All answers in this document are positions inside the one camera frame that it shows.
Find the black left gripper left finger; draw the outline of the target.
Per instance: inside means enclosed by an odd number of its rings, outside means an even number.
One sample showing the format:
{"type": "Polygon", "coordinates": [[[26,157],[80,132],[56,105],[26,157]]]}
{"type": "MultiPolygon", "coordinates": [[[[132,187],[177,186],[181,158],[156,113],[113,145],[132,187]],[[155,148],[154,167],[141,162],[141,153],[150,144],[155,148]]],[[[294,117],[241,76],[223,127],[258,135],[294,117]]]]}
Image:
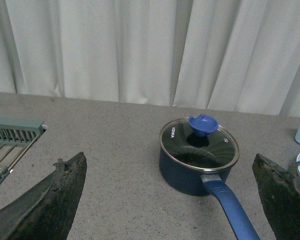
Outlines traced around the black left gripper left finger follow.
{"type": "Polygon", "coordinates": [[[87,173],[83,152],[0,210],[0,240],[65,240],[72,228],[87,173]]]}

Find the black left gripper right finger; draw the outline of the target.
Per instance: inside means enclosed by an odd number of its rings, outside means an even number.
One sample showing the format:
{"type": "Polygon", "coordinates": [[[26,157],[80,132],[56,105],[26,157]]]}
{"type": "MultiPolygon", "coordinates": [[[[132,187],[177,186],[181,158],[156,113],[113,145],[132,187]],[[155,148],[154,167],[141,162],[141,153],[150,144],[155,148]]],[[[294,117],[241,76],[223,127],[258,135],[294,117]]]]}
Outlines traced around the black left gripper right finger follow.
{"type": "Polygon", "coordinates": [[[252,170],[264,214],[277,240],[300,240],[300,161],[285,169],[258,153],[252,170]]]}

